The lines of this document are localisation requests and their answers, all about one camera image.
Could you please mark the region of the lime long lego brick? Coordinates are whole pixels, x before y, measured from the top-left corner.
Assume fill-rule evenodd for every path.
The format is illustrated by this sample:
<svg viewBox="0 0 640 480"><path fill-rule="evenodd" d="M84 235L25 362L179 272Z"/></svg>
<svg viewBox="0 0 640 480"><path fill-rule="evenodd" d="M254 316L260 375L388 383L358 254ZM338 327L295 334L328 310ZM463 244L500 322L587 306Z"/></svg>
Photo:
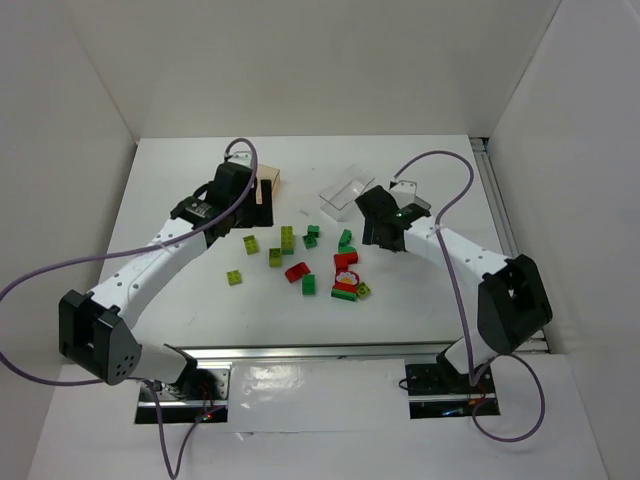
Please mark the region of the lime long lego brick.
<svg viewBox="0 0 640 480"><path fill-rule="evenodd" d="M280 231L281 253L293 255L295 251L295 235L292 226L282 226Z"/></svg>

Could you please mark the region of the red L-shaped lego brick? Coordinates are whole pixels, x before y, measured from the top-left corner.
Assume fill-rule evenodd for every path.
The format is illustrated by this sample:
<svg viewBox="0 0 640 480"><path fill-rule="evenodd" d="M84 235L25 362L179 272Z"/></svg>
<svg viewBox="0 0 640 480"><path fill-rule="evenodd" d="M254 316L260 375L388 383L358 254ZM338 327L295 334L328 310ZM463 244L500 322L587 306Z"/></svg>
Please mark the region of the red L-shaped lego brick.
<svg viewBox="0 0 640 480"><path fill-rule="evenodd" d="M359 260L356 251L347 253L337 253L334 255L334 265L336 272L347 271L352 264L356 264Z"/></svg>

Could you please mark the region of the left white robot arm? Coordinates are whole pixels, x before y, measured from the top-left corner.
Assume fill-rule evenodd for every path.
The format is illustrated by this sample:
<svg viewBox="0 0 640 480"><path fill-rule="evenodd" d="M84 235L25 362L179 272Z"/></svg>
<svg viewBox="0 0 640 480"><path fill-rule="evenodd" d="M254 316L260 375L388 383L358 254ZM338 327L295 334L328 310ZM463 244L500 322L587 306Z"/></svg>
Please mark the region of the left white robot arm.
<svg viewBox="0 0 640 480"><path fill-rule="evenodd" d="M272 182L231 161L181 200L149 244L89 292L66 293L59 302L59 351L108 385L141 378L169 386L185 398L205 390L211 375L183 350L143 344L134 326L161 290L192 260L233 228L273 224Z"/></svg>

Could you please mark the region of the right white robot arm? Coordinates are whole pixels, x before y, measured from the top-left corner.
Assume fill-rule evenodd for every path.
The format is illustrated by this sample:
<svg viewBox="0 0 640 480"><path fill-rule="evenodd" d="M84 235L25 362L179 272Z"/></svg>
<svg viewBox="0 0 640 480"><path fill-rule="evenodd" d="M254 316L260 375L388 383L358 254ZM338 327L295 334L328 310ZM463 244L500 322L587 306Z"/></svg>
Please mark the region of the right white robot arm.
<svg viewBox="0 0 640 480"><path fill-rule="evenodd" d="M440 225L418 203L399 207L392 194L376 186L355 203L364 217L363 243L407 252L447 270L456 298L460 286L477 294L476 320L436 358L436 371L451 384L473 377L500 355L509 355L553 318L538 267L521 254L509 258L487 250Z"/></svg>

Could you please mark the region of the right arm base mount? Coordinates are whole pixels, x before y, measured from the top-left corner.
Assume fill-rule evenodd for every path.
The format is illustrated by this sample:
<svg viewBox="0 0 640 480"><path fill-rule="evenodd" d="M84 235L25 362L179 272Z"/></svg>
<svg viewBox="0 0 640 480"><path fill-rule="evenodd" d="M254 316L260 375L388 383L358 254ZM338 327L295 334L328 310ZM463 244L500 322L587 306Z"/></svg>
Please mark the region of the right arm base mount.
<svg viewBox="0 0 640 480"><path fill-rule="evenodd" d="M408 395L411 419L471 417L475 407L478 416L500 414L491 370L471 386L466 376L446 380L436 364L407 364L398 387Z"/></svg>

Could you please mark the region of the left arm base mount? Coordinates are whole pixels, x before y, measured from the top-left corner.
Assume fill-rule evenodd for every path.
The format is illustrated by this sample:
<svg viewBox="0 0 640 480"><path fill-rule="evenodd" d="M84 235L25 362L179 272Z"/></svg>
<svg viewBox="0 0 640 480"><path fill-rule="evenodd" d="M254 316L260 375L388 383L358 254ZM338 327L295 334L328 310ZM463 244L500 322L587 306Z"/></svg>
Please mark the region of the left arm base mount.
<svg viewBox="0 0 640 480"><path fill-rule="evenodd" d="M198 368L181 384L154 380L142 383L136 406L136 425L157 425L156 402L159 402L165 425L224 424L228 421L228 387L230 368Z"/></svg>

